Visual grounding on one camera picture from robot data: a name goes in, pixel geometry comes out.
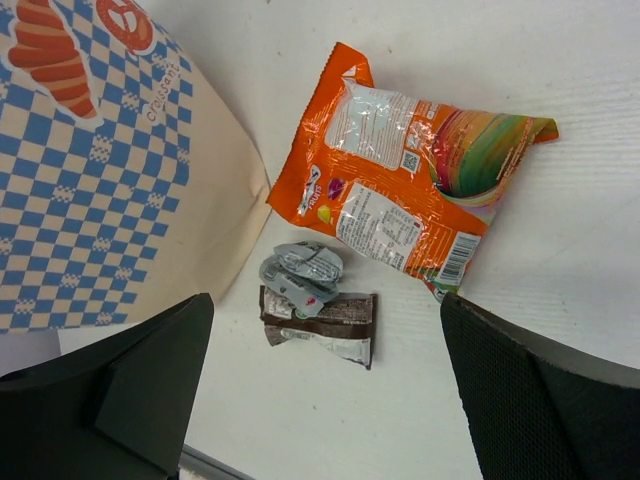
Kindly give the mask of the grey snack wrapper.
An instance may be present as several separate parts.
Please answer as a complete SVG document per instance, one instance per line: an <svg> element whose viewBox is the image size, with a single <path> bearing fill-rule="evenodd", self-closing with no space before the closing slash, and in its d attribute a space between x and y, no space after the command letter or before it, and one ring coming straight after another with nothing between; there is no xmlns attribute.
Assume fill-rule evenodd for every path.
<svg viewBox="0 0 640 480"><path fill-rule="evenodd" d="M259 277L305 317L316 317L339 294L342 258L324 244L301 241L281 244L260 266Z"/></svg>

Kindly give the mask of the brown chocolate bar wrapper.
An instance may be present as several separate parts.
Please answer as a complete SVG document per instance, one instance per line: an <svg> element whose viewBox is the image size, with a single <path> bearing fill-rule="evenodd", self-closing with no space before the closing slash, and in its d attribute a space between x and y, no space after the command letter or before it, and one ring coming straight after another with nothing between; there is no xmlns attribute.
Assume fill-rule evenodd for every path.
<svg viewBox="0 0 640 480"><path fill-rule="evenodd" d="M377 330L379 296L345 292L306 317L286 297L260 288L260 320L270 346L290 340L312 341L343 360L369 370Z"/></svg>

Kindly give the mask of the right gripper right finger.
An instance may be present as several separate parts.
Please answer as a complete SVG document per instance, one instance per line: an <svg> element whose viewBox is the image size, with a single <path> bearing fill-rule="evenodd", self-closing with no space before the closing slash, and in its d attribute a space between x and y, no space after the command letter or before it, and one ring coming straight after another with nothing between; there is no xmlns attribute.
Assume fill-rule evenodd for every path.
<svg viewBox="0 0 640 480"><path fill-rule="evenodd" d="M486 479L636 479L639 372L448 293L441 324Z"/></svg>

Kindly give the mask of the blue checkered paper bag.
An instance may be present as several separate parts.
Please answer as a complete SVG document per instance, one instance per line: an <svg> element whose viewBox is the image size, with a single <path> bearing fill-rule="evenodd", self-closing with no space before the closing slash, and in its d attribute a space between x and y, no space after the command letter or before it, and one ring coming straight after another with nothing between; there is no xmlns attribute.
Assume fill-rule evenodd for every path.
<svg viewBox="0 0 640 480"><path fill-rule="evenodd" d="M268 193L249 135L138 3L2 3L3 333L222 298Z"/></svg>

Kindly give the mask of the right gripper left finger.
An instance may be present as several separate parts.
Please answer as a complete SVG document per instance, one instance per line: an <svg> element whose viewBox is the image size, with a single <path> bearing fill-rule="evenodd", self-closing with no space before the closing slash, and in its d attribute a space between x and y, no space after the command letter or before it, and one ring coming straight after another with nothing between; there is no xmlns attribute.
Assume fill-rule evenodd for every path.
<svg viewBox="0 0 640 480"><path fill-rule="evenodd" d="M4 479L176 475L214 317L207 293L1 378Z"/></svg>

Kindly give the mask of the orange fruit candy bag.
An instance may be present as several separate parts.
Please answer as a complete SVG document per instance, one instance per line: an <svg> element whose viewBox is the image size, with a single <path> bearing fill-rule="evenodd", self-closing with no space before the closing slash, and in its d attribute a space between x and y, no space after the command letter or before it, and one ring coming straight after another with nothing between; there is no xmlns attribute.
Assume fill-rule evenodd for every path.
<svg viewBox="0 0 640 480"><path fill-rule="evenodd" d="M551 118L379 89L366 56L339 43L268 202L442 299L459 290L527 149L558 136Z"/></svg>

